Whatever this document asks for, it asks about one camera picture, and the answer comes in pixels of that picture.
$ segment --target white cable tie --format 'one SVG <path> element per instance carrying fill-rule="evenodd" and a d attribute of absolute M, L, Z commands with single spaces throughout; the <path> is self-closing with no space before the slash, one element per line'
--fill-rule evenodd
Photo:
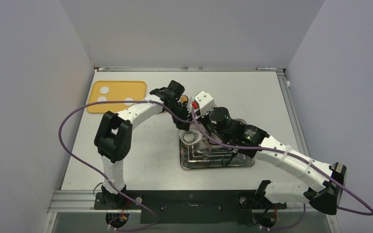
<path fill-rule="evenodd" d="M 281 165 L 282 163 L 284 163 L 284 160 L 285 160 L 285 158 L 287 157 L 288 152 L 291 150 L 291 148 L 292 148 L 291 145 L 286 145 L 286 146 L 285 146 L 285 151 L 284 151 L 284 153 L 282 154 L 281 158 L 279 159 L 279 161 L 276 163 L 275 166 L 279 166 L 279 165 Z"/>
<path fill-rule="evenodd" d="M 309 168 L 311 167 L 312 160 L 313 160 L 313 159 L 310 157 L 310 158 L 309 158 L 308 165 L 306 166 L 304 172 L 303 172 L 299 177 L 297 177 L 298 179 L 301 178 L 301 177 L 303 177 L 303 176 L 308 172 Z"/>
<path fill-rule="evenodd" d="M 146 101 L 148 104 L 150 104 L 150 105 L 154 105 L 154 103 L 149 102 L 149 100 L 147 100 L 147 99 L 145 99 L 145 101 Z"/>

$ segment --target metal plate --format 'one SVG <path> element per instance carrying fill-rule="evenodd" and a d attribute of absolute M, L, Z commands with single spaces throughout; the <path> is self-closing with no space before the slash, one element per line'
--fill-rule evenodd
<path fill-rule="evenodd" d="M 243 119 L 236 119 L 246 124 Z M 195 124 L 191 124 L 191 130 L 199 131 Z M 229 160 L 232 152 L 230 149 L 211 145 L 207 138 L 203 138 L 201 142 L 195 145 L 185 145 L 179 140 L 179 157 L 181 167 L 185 170 L 192 169 L 208 169 L 208 168 L 229 168 L 229 167 L 252 167 L 255 159 L 252 159 L 244 154 L 238 154 L 232 159 L 228 166 L 222 166 L 221 160 L 224 158 L 224 163 Z"/>

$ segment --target screw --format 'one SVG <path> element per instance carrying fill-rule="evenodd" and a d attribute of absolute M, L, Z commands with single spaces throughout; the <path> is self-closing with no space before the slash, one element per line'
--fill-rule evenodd
<path fill-rule="evenodd" d="M 138 201 L 139 203 L 142 203 L 142 198 L 141 197 L 137 197 L 135 198 L 136 201 Z"/>
<path fill-rule="evenodd" d="M 247 202 L 247 198 L 246 197 L 239 198 L 239 203 L 244 204 L 245 202 Z"/>

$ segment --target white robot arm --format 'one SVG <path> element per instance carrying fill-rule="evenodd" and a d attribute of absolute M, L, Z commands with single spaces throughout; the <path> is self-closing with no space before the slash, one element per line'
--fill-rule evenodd
<path fill-rule="evenodd" d="M 310 203 L 320 212 L 330 215 L 336 213 L 342 191 L 322 174 L 310 169 L 310 165 L 313 164 L 342 184 L 344 184 L 346 174 L 344 165 L 339 163 L 330 165 L 313 160 L 292 150 L 290 146 L 280 143 L 266 131 L 233 120 L 229 116 L 228 110 L 224 107 L 217 107 L 211 95 L 204 91 L 198 93 L 188 106 L 181 104 L 179 98 L 183 91 L 183 86 L 171 81 L 168 87 L 153 90 L 144 100 L 162 103 L 184 120 L 191 120 L 193 111 L 197 116 L 196 119 L 205 127 L 206 131 L 215 134 L 222 140 L 221 144 L 223 145 L 264 147 L 285 151 L 285 153 L 276 153 L 267 150 L 235 149 L 233 152 L 271 163 L 299 179 L 299 182 L 295 183 L 263 181 L 256 194 L 270 203 Z M 128 154 L 131 146 L 132 130 L 162 111 L 161 105 L 147 102 L 133 105 L 115 114 L 107 112 L 103 116 L 95 138 L 95 145 L 102 155 L 105 174 L 119 190 L 125 191 L 123 158 Z M 180 122 L 175 118 L 173 121 L 178 129 L 189 130 L 190 123 Z M 112 132 L 115 129 L 118 129 L 116 134 Z M 296 154 L 309 161 L 309 164 L 287 156 L 287 153 Z M 107 181 L 104 182 L 102 191 L 109 193 L 109 195 L 117 194 Z"/>

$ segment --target white table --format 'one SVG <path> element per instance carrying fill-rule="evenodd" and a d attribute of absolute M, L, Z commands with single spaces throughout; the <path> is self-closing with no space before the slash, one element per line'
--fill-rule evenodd
<path fill-rule="evenodd" d="M 147 93 L 168 86 L 171 80 L 181 83 L 188 96 L 205 90 L 217 106 L 228 108 L 231 117 L 244 119 L 298 149 L 275 72 L 96 72 L 92 85 L 115 80 L 145 81 Z M 102 170 L 101 156 L 93 144 L 101 117 L 84 111 L 73 153 Z M 178 130 L 169 114 L 155 115 L 134 130 L 124 160 L 124 179 L 129 190 L 256 189 L 262 180 L 296 180 L 263 161 L 250 168 L 183 170 Z M 102 181 L 101 175 L 71 158 L 62 190 L 92 190 Z"/>

